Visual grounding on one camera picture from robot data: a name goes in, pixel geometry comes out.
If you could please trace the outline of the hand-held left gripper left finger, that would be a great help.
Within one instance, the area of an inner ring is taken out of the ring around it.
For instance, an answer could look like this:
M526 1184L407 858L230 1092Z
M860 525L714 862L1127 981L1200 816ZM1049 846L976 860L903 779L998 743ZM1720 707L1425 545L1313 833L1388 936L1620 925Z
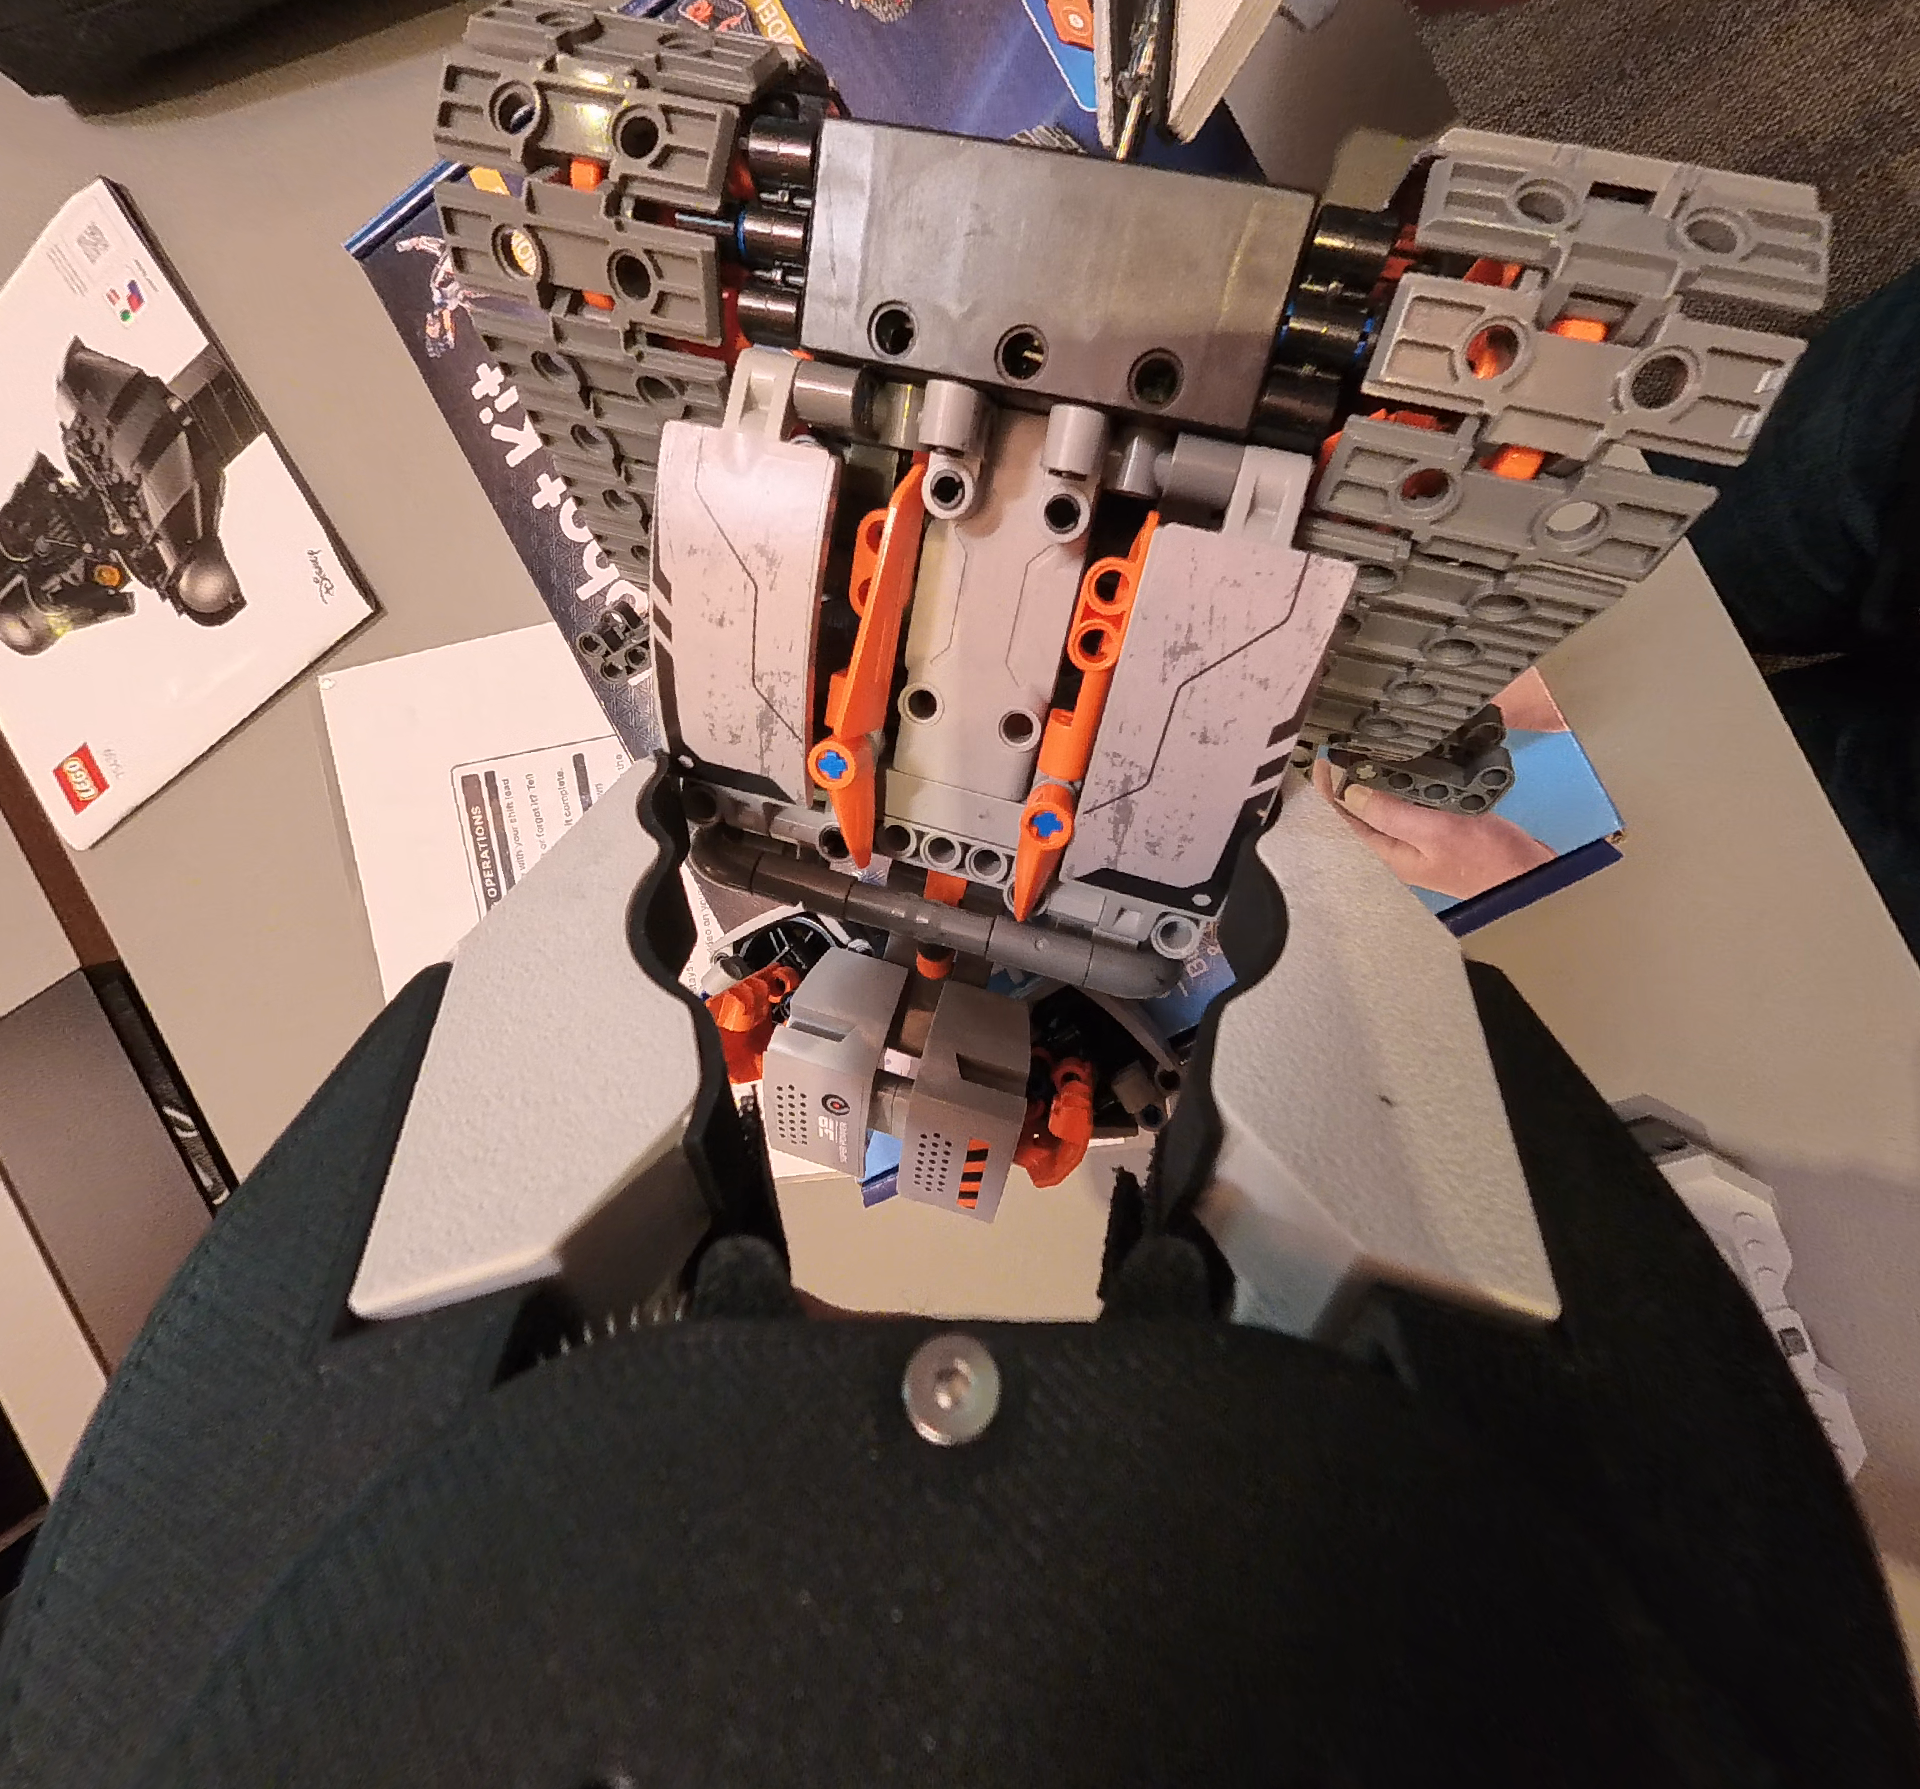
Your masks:
M636 1306L738 1225L738 1114L681 986L686 820L636 764L460 945L349 1292L398 1322L557 1284Z

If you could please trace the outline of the tracked building-block toy robot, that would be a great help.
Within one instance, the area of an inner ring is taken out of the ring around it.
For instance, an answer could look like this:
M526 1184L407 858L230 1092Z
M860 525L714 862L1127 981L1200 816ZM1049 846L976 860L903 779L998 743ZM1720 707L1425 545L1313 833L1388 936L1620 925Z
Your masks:
M713 1012L770 1144L988 1221L1178 1067L1301 759L1429 815L1713 502L1828 302L1807 181L1453 127L1375 208L862 122L799 50L500 0L435 192L479 338L636 581L702 878L851 923Z

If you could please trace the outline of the black-and-white instruction booklet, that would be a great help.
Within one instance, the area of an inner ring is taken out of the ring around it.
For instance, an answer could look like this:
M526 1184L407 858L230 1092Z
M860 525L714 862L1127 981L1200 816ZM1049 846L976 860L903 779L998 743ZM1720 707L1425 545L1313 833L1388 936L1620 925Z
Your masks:
M87 849L376 602L126 192L3 292L3 723Z

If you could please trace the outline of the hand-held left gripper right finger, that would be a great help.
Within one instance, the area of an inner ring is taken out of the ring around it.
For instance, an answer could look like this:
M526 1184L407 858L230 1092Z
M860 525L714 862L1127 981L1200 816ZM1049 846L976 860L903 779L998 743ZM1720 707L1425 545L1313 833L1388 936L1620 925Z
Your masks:
M1391 1282L1561 1310L1455 938L1355 830L1269 830L1283 953L1224 1007L1199 1221L1234 1318L1333 1325Z

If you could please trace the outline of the white instruction sheet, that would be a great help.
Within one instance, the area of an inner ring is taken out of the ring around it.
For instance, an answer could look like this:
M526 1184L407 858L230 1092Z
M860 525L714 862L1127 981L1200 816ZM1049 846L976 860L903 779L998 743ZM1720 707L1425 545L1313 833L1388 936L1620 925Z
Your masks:
M442 961L630 767L550 626L337 669L320 687L388 997Z

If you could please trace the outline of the person's dark clothing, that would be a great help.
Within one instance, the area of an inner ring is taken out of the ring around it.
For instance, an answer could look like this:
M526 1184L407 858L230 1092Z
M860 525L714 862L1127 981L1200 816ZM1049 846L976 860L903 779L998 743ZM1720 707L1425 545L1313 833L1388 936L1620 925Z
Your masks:
M1807 347L1692 530L1803 757L1917 948L1917 269Z

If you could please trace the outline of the grey toy battery box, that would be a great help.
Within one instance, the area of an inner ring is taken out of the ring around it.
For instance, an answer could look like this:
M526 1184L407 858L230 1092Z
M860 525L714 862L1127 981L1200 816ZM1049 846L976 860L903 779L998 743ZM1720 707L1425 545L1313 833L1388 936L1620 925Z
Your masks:
M1867 1447L1843 1378L1822 1360L1807 1322L1789 1299L1792 1257L1774 1189L1723 1155L1697 1121L1669 1105L1633 1096L1615 1103L1614 1114L1740 1278L1843 1475L1856 1479Z

